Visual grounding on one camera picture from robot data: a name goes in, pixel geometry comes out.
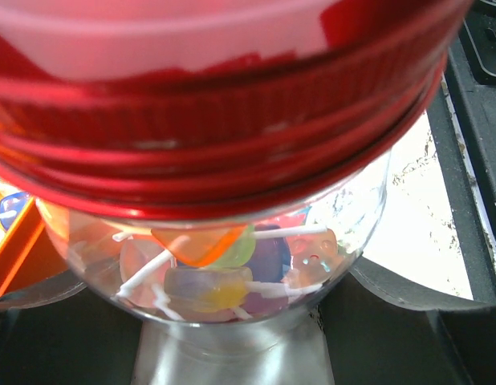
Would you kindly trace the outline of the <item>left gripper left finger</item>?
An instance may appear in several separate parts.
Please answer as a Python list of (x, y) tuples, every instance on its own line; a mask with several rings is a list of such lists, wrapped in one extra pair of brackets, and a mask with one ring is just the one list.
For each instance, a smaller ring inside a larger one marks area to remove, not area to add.
[(0, 384), (129, 384), (139, 319), (71, 272), (0, 298)]

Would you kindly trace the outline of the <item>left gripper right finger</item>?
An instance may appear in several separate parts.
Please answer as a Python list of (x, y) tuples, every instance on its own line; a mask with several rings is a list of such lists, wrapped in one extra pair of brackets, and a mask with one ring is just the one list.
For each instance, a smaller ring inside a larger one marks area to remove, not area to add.
[(360, 258), (319, 314), (337, 384), (496, 384), (496, 304)]

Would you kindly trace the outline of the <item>orange candy tray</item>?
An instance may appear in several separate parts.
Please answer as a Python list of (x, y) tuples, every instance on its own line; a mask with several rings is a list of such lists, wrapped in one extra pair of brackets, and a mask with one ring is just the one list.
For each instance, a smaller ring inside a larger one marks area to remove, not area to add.
[(27, 192), (0, 190), (0, 297), (67, 270)]

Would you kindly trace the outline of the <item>clear plastic jar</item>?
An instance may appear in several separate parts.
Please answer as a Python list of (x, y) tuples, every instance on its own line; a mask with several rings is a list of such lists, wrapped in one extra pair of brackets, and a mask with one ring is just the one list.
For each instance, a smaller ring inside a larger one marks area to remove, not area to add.
[(36, 205), (77, 276), (144, 319), (135, 384), (331, 384), (315, 308), (380, 222), (390, 158), (302, 204), (232, 220), (113, 220)]

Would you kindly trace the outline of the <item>red jar lid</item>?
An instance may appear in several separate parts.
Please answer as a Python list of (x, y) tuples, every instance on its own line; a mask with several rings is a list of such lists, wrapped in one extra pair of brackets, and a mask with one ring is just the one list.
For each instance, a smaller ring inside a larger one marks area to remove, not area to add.
[(468, 1), (0, 1), (0, 176), (103, 217), (278, 209), (392, 147)]

